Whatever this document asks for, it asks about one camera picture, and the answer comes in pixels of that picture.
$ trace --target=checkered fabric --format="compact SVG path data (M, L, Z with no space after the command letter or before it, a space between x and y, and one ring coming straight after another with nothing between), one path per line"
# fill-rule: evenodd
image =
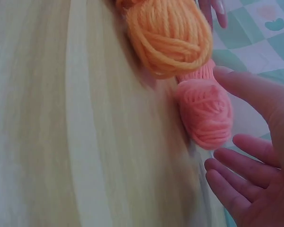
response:
M220 28L213 11L217 65L284 84L284 0L224 0L229 18ZM270 140L270 134L261 136ZM242 153L237 147L228 147ZM228 226L235 226L226 213Z

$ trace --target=pink yarn ball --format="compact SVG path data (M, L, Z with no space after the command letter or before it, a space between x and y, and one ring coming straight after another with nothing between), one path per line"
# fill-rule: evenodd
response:
M215 80L183 81L177 88L176 98L185 128L200 147L217 149L231 137L231 101Z

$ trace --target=orange yarn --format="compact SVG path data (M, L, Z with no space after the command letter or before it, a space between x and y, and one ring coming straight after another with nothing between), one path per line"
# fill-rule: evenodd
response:
M197 70L211 57L211 29L194 0L116 0L144 66L157 79Z
M213 77L210 60L198 71L177 77L176 98L183 124L192 139L206 150L217 149L230 137L233 124L231 101Z

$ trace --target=green heart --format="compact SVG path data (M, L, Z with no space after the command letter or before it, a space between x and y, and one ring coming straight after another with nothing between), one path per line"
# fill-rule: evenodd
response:
M275 21L268 21L265 23L265 27L270 31L280 31L284 28L284 20L282 18L278 18Z

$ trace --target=finger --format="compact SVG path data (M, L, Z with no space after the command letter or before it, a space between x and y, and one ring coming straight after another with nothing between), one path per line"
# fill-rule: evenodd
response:
M241 223L251 203L238 193L216 170L209 170L205 176L213 193L237 224Z
M279 171L233 150L221 148L213 153L214 157L252 184L267 188L271 178Z
M214 76L227 91L251 104L268 124L283 117L283 85L246 72L229 73L224 67L216 67Z
M222 165L218 160L210 158L205 161L204 166L207 171L211 169L216 170L238 193L242 194L250 202L254 202L259 193L263 191L263 188L257 187L239 177Z
M267 165L281 168L277 153L274 151L270 141L244 134L235 135L232 140L244 152L256 157Z
M223 0L211 0L211 5L216 12L218 22L222 28L227 27L227 13Z
M210 4L210 0L199 0L199 7L200 10L203 12L206 20L208 21L209 25L213 29L213 16L212 16L212 6Z

